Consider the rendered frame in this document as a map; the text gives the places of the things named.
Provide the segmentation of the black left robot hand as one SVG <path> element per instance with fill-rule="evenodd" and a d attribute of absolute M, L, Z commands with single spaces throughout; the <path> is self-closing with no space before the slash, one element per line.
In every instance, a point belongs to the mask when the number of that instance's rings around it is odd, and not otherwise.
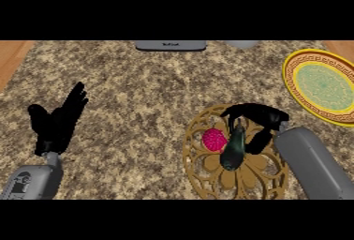
<path fill-rule="evenodd" d="M 61 154 L 67 148 L 76 122 L 83 106 L 88 102 L 83 91 L 83 83 L 78 82 L 60 107 L 52 112 L 38 105 L 27 107 L 32 131 L 36 134 L 33 154 L 42 156 L 44 153 Z"/>

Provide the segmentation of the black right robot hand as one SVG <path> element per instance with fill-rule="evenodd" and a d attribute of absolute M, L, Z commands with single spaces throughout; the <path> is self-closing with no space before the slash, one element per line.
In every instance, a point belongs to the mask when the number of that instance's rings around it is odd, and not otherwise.
<path fill-rule="evenodd" d="M 244 116 L 252 122 L 262 126 L 262 129 L 256 132 L 252 140 L 246 144 L 244 151 L 252 155 L 258 155 L 266 146 L 272 138 L 271 131 L 278 130 L 281 123 L 288 121 L 288 114 L 284 111 L 256 103 L 231 105 L 219 116 L 229 117 L 229 130 L 232 130 L 232 122 L 238 116 Z"/>

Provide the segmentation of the dark green eggplant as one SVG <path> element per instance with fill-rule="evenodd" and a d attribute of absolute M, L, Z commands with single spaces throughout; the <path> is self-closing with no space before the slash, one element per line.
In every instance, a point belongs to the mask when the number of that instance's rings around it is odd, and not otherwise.
<path fill-rule="evenodd" d="M 244 157 L 244 128 L 237 123 L 229 136 L 229 141 L 219 155 L 219 164 L 227 171 L 234 171 Z"/>

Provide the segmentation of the yellow patterned plate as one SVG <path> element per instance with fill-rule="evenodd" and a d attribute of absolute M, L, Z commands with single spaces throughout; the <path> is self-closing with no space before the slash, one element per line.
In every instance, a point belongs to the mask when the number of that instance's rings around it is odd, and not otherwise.
<path fill-rule="evenodd" d="M 354 64 L 328 51 L 300 49 L 283 61 L 281 79 L 305 111 L 354 128 Z"/>

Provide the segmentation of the brown openwork round placemat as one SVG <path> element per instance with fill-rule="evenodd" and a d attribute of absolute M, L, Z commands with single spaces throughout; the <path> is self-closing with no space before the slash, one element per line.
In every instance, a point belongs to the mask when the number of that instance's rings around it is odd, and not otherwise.
<path fill-rule="evenodd" d="M 201 199 L 281 199 L 287 184 L 287 164 L 280 158 L 274 141 L 258 155 L 246 154 L 234 171 L 219 164 L 219 153 L 206 149 L 201 135 L 209 128 L 229 138 L 228 122 L 219 117 L 229 104 L 209 106 L 193 117 L 182 142 L 182 161 L 187 180 Z"/>

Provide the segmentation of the pink round fruit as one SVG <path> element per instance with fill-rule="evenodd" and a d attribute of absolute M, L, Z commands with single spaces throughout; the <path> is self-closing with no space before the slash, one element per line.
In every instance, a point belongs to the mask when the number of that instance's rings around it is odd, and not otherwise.
<path fill-rule="evenodd" d="M 227 139 L 224 133 L 216 128 L 209 128 L 201 135 L 201 144 L 206 149 L 212 152 L 222 152 L 224 146 L 227 144 Z"/>

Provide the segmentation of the pale grey round object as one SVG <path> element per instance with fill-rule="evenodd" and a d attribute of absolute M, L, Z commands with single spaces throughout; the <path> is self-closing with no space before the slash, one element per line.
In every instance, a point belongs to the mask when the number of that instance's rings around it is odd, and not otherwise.
<path fill-rule="evenodd" d="M 225 43 L 234 48 L 247 49 L 258 43 L 256 40 L 227 40 Z"/>

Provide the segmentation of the grey flat appliance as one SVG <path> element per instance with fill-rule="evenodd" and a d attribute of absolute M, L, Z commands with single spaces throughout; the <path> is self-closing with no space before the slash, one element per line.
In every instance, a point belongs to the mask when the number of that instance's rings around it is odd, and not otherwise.
<path fill-rule="evenodd" d="M 204 40 L 135 40 L 135 49 L 148 52 L 200 52 L 206 49 Z"/>

